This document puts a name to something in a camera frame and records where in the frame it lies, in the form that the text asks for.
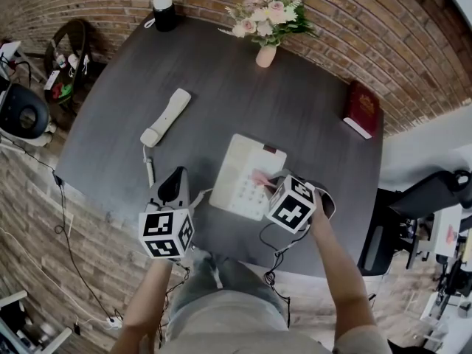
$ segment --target black cable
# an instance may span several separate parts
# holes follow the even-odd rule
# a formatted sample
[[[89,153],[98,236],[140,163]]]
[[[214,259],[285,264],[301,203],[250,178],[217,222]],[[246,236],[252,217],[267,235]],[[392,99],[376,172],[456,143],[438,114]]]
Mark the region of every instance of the black cable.
[[[29,83],[29,87],[31,88],[31,76],[32,76],[32,73],[31,73],[31,65],[23,60],[19,63],[14,63],[15,64],[15,68],[13,68],[10,64],[10,61],[3,55],[3,53],[1,54],[1,57],[0,57],[0,61],[3,63],[3,64],[6,64],[10,69],[13,70],[13,73],[10,75],[10,76],[13,76],[15,73],[16,73],[16,67],[21,65],[21,64],[27,64],[28,65],[28,83]]]
[[[372,305],[370,306],[373,309],[374,305],[375,305],[375,300],[377,300],[376,299],[377,294],[369,294],[369,296],[367,298],[368,298],[369,302],[371,302],[373,300]]]
[[[179,287],[180,285],[183,285],[189,279],[189,276],[190,276],[190,268],[188,268],[186,266],[183,266],[180,262],[177,262],[175,260],[170,260],[170,261],[172,261],[177,266],[183,268],[185,270],[185,275],[184,275],[184,278],[183,278],[182,281],[180,281],[179,283],[177,283],[173,287],[169,288],[165,293],[165,300],[164,300],[164,307],[162,308],[161,321],[159,322],[159,327],[157,328],[157,333],[159,334],[159,349],[162,348],[162,341],[164,339],[164,336],[162,334],[162,328],[169,324],[169,323],[161,324],[162,317],[164,316],[165,311],[169,308],[169,294],[172,291],[174,291],[177,287]]]
[[[3,135],[2,133],[0,133],[0,137],[2,137],[2,138],[4,138],[4,139],[8,140],[8,141],[11,142],[15,147],[19,148],[20,150],[23,150],[26,155],[28,155],[28,156],[31,157],[32,159],[36,160],[39,164],[44,165],[45,167],[48,167],[48,168],[49,168],[50,170],[52,170],[53,172],[55,171],[55,169],[54,169],[53,167],[51,167],[50,165],[46,164],[45,162],[42,162],[41,160],[35,158],[31,153],[28,153],[28,151],[25,150],[22,146],[17,145],[13,140],[8,139],[8,138],[7,138],[5,135]]]
[[[114,311],[114,312],[115,312],[116,318],[117,318],[118,320],[123,321],[123,316],[122,316],[122,314],[121,314],[116,308],[115,308],[115,311]]]
[[[55,226],[55,227],[54,227],[54,232],[55,232],[57,235],[60,235],[61,233],[64,233],[64,237],[66,238],[66,242],[67,242],[67,249],[69,250],[69,256],[71,257],[72,265],[74,265],[75,270],[77,271],[77,274],[79,274],[79,277],[81,278],[83,284],[84,284],[84,285],[87,287],[87,289],[91,292],[91,294],[93,295],[93,297],[95,298],[95,300],[97,300],[98,305],[100,306],[100,308],[103,309],[103,312],[105,312],[105,315],[109,318],[110,322],[114,322],[113,318],[112,318],[112,317],[110,316],[110,314],[107,312],[107,310],[105,309],[105,307],[103,307],[103,305],[102,305],[101,301],[98,299],[97,295],[95,295],[95,292],[93,292],[93,290],[90,288],[89,284],[83,279],[82,274],[80,273],[79,268],[78,268],[77,265],[75,264],[74,256],[73,256],[72,250],[71,250],[71,244],[70,244],[70,242],[69,242],[69,237],[67,236],[66,230],[65,230],[65,226],[66,226],[66,213],[65,213],[65,210],[64,210],[64,191],[63,191],[62,186],[59,186],[59,190],[60,190],[60,205],[62,206],[62,221],[63,221],[63,225],[58,224],[57,226]]]
[[[274,271],[277,270],[277,268],[282,265],[282,262],[284,260],[284,253],[287,252],[287,250],[290,249],[290,247],[292,247],[293,244],[295,243],[298,243],[300,240],[302,240],[306,235],[307,233],[309,233],[310,231],[310,226],[307,226],[307,228],[305,228],[303,231],[299,231],[299,232],[303,232],[303,235],[301,235],[300,237],[298,237],[297,239],[295,240],[292,240],[292,242],[290,243],[290,246],[288,248],[285,248],[284,250],[280,251],[279,249],[277,249],[275,246],[273,246],[272,244],[268,243],[267,241],[265,241],[263,239],[263,232],[268,228],[270,227],[272,224],[275,224],[275,223],[269,223],[267,224],[266,226],[264,226],[264,228],[262,228],[259,232],[259,240],[266,246],[268,246],[269,248],[273,249],[274,250],[274,256],[275,256],[275,261],[274,261],[274,265],[272,266],[272,268],[270,270],[268,270],[266,273],[264,273],[263,275],[263,279],[264,279],[264,282],[267,283],[272,291],[274,293],[277,294],[277,296],[282,299],[285,303],[287,303],[287,327],[290,327],[290,303],[291,303],[291,298],[289,296],[283,296],[281,294],[279,294],[279,292],[275,289],[275,273]]]
[[[28,153],[22,146],[20,145],[17,145],[16,143],[14,143],[12,141],[12,143],[22,149],[29,157],[33,158],[34,160],[36,160],[39,164],[42,164],[44,165],[45,167],[48,167],[49,169],[52,170],[52,172],[55,172],[55,169],[53,167],[51,167],[50,165],[40,161],[39,159],[35,158],[33,155],[31,155],[30,153]],[[65,230],[65,226],[66,226],[66,211],[64,209],[64,198],[65,198],[65,195],[64,195],[64,191],[63,191],[63,188],[61,185],[59,185],[57,182],[56,184],[58,185],[59,187],[59,190],[60,190],[60,206],[61,206],[61,209],[62,209],[62,225],[58,224],[57,226],[54,227],[54,232],[57,234],[57,235],[60,235],[61,233],[64,233],[64,237],[66,238],[66,243],[67,243],[67,249],[69,250],[69,256],[71,257],[71,261],[72,261],[72,265],[74,265],[75,267],[75,270],[77,271],[77,274],[79,274],[79,277],[81,278],[83,284],[87,287],[87,289],[91,292],[91,294],[93,295],[93,297],[97,300],[97,303],[98,305],[103,309],[103,312],[105,312],[105,315],[109,318],[110,322],[114,322],[113,318],[110,316],[110,314],[107,312],[107,310],[103,307],[101,301],[98,299],[97,295],[95,294],[95,292],[93,292],[93,290],[90,288],[89,284],[83,279],[82,277],[82,274],[80,273],[79,271],[79,268],[77,267],[77,265],[75,264],[75,261],[74,261],[74,256],[72,254],[72,250],[71,250],[71,245],[70,245],[70,242],[69,242],[69,237],[67,236],[66,234],[66,230]],[[116,314],[119,314],[121,316],[121,313],[119,313],[119,311],[117,309],[115,309],[115,315]]]
[[[31,88],[31,65],[27,61],[21,61],[19,63],[15,63],[15,72],[16,72],[16,67],[19,66],[20,64],[26,64],[28,65],[28,83],[29,83],[29,88]]]

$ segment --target black cylindrical container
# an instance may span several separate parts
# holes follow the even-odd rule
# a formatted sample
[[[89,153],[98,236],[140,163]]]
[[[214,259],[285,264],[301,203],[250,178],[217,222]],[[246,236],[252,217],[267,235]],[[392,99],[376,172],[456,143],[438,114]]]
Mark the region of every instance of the black cylindrical container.
[[[169,32],[176,27],[176,8],[172,0],[153,0],[153,11],[158,31]]]

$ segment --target gray shirt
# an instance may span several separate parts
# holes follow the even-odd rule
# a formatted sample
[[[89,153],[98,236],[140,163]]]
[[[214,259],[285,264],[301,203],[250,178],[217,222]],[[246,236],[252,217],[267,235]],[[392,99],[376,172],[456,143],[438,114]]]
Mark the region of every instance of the gray shirt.
[[[270,303],[237,291],[219,291],[191,302],[172,318],[163,354],[329,354],[313,339],[288,331]],[[337,340],[338,354],[390,354],[375,326],[358,327]]]

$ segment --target brick wall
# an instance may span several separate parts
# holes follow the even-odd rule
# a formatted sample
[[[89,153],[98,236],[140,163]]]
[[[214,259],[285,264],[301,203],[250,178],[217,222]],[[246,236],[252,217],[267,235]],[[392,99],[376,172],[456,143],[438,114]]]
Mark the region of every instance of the brick wall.
[[[240,0],[175,0],[180,13],[230,24]],[[460,107],[472,97],[472,35],[449,0],[303,0],[318,38],[284,47],[381,98],[392,135]],[[150,0],[0,0],[0,36],[43,52],[69,19],[94,28],[95,52],[109,59],[150,12]]]

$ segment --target person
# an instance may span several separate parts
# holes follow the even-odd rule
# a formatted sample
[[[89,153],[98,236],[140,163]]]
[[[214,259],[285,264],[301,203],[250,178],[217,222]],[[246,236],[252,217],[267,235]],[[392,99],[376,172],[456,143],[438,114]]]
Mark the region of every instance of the person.
[[[337,241],[319,195],[316,202],[308,237],[319,248],[336,306],[333,352],[391,353],[375,324],[361,273]],[[237,261],[200,253],[194,275],[171,305],[164,354],[329,353],[319,342],[288,330],[280,299],[255,273]],[[171,268],[168,260],[154,260],[128,306],[111,354],[143,353],[146,347],[139,348],[145,336],[153,353]],[[215,275],[223,288],[217,287]]]

